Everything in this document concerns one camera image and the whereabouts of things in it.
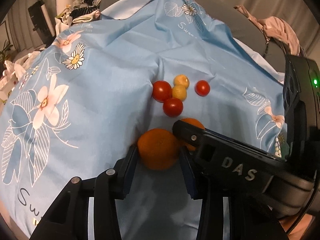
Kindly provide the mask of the person's right hand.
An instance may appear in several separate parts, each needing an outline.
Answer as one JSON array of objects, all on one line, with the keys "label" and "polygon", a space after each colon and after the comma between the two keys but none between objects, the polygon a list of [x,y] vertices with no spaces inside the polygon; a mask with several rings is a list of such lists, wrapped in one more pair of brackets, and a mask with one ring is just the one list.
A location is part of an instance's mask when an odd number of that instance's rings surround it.
[{"label": "person's right hand", "polygon": [[[281,226],[287,231],[290,226],[294,223],[298,215],[287,216],[279,220]],[[300,240],[304,235],[305,231],[309,227],[310,223],[314,220],[314,217],[309,214],[305,214],[296,227],[289,233],[289,240]]]}]

